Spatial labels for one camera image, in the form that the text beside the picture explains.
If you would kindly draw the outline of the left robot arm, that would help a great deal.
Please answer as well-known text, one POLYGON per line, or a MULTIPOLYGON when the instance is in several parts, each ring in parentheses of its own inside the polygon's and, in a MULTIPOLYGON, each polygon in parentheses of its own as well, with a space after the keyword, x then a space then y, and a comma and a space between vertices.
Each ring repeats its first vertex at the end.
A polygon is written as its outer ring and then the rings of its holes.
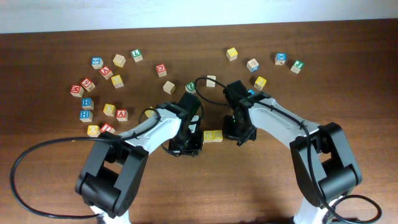
POLYGON ((200 100, 185 93, 178 103, 162 103, 135 128, 103 133, 94 143, 75 190, 97 216, 98 223, 129 223, 128 209, 137 195, 149 155, 168 141, 172 156, 196 156, 202 139, 194 118, 200 100))

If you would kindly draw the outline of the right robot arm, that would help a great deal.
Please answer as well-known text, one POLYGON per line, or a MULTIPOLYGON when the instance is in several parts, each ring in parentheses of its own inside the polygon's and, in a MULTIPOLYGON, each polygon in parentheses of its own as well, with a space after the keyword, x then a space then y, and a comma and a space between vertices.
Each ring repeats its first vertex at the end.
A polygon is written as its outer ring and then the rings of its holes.
POLYGON ((252 95, 241 81, 227 85, 223 94, 233 115, 227 116, 226 138, 239 146, 256 139, 258 129, 290 149, 298 187, 303 194, 292 223, 349 223, 335 207, 351 198, 362 173, 340 125, 320 125, 283 108, 270 95, 252 95))

